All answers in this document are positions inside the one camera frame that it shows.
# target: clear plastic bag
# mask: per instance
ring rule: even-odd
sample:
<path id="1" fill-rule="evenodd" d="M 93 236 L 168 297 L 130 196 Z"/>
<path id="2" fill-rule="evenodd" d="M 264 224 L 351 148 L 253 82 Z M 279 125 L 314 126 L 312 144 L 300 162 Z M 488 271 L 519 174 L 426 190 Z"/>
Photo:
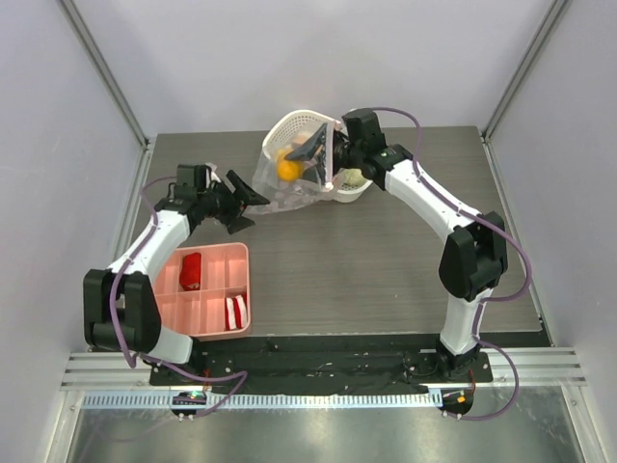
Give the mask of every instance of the clear plastic bag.
<path id="1" fill-rule="evenodd" d="M 247 212 L 283 212 L 328 201 L 342 185 L 344 176 L 334 176 L 336 122 L 320 120 L 317 113 L 312 118 L 298 113 L 288 115 L 264 140 L 252 187 L 270 204 Z"/>

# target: metal floor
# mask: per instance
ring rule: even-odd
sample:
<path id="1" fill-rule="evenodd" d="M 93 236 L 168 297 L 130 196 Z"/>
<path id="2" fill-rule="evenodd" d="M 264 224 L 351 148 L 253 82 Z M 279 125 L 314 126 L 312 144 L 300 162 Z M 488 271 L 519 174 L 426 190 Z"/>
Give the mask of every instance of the metal floor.
<path id="1" fill-rule="evenodd" d="M 385 130 L 389 143 L 412 149 L 411 129 Z M 175 174 L 178 163 L 211 162 L 219 175 L 235 170 L 251 182 L 266 132 L 159 135 L 148 180 Z M 419 155 L 427 172 L 463 202 L 482 211 L 503 209 L 476 127 L 428 128 Z M 167 186 L 152 187 L 153 199 Z M 443 245 L 402 202 L 371 186 L 355 203 L 319 203 L 253 217 L 256 227 L 228 236 L 204 223 L 185 242 L 198 246 L 242 241 L 249 246 L 254 335 L 439 333 L 446 292 L 438 277 Z M 148 221 L 141 208 L 134 238 Z M 496 294 L 523 281 L 520 261 Z M 490 305 L 482 331 L 538 331 L 530 297 Z"/>
<path id="2" fill-rule="evenodd" d="M 487 388 L 473 414 L 512 394 Z M 523 388 L 488 422 L 456 422 L 434 408 L 222 411 L 194 422 L 166 410 L 82 410 L 68 462 L 582 463 L 561 388 Z M 158 429 L 140 438 L 154 425 Z M 129 439 L 112 443 L 101 434 Z"/>

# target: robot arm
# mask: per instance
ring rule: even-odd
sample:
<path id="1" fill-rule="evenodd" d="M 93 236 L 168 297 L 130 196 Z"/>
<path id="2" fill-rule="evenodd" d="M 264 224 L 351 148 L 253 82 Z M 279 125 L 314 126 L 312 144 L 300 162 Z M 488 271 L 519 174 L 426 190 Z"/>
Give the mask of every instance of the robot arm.
<path id="1" fill-rule="evenodd" d="M 413 155 L 399 145 L 386 144 L 372 110 L 352 111 L 343 120 L 349 139 L 335 146 L 335 164 L 361 169 L 365 178 L 413 209 L 444 243 L 439 274 L 449 294 L 445 324 L 437 345 L 439 366 L 446 376 L 465 372 L 479 350 L 473 332 L 478 304 L 491 295 L 507 270 L 505 240 L 450 209 L 430 191 L 416 174 Z M 421 167 L 418 173 L 448 201 L 457 204 L 458 210 L 480 214 L 431 179 Z M 482 218 L 505 229 L 503 219 L 495 212 Z"/>
<path id="2" fill-rule="evenodd" d="M 107 269 L 88 272 L 84 279 L 84 333 L 89 345 L 120 350 L 110 315 L 110 300 L 116 300 L 122 334 L 130 350 L 174 364 L 188 362 L 193 340 L 162 325 L 152 282 L 175 248 L 203 219 L 217 219 L 229 233 L 255 224 L 242 216 L 244 210 L 248 205 L 268 204 L 268 200 L 234 171 L 229 171 L 228 179 L 233 192 L 209 166 L 178 166 L 170 194 L 156 205 L 156 216 L 150 218 L 135 243 Z M 120 283 L 111 298 L 116 278 Z"/>

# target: red object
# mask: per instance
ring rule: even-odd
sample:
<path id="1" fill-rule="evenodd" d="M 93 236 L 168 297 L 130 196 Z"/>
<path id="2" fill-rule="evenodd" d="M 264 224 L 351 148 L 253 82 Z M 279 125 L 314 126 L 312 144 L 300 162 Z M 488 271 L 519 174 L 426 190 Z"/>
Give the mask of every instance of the red object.
<path id="1" fill-rule="evenodd" d="M 182 259 L 180 286 L 185 291 L 199 291 L 201 287 L 201 254 L 193 253 Z"/>

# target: pink organizer tray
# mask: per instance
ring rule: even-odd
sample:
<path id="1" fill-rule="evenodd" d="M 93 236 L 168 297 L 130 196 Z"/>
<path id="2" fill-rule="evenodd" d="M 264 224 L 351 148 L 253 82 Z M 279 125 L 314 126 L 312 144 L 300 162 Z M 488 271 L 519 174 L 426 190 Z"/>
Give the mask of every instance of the pink organizer tray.
<path id="1" fill-rule="evenodd" d="M 201 285 L 185 291 L 179 283 L 182 259 L 201 254 Z M 225 331 L 226 298 L 246 294 L 248 322 Z M 156 283 L 154 296 L 163 325 L 199 340 L 242 338 L 251 332 L 249 249 L 242 243 L 178 248 L 167 261 Z"/>

